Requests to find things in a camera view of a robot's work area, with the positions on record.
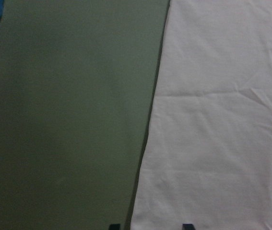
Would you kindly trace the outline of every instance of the black object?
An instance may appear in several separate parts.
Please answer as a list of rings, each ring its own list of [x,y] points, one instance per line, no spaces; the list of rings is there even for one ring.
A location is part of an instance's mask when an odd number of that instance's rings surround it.
[[[120,224],[111,224],[108,230],[120,230]]]
[[[193,224],[183,224],[183,230],[196,230]]]

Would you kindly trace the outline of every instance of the wrinkled cloth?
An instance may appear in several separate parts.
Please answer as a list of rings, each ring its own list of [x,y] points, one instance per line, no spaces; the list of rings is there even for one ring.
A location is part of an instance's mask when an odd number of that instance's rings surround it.
[[[272,0],[171,0],[131,230],[272,230]]]

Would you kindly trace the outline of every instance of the white cloth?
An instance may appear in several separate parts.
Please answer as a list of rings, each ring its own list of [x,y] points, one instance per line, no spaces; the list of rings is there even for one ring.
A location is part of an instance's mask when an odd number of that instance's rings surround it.
[[[272,0],[172,0],[131,230],[272,230]]]

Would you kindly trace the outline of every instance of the white fabric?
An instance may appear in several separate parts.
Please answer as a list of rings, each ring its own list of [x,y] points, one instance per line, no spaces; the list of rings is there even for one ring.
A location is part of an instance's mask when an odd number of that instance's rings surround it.
[[[272,0],[172,0],[131,230],[272,230]]]

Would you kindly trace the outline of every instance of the green surface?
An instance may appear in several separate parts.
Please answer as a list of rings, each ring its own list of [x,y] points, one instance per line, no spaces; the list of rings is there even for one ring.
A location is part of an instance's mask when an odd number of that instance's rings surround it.
[[[6,0],[0,230],[128,223],[168,0]]]

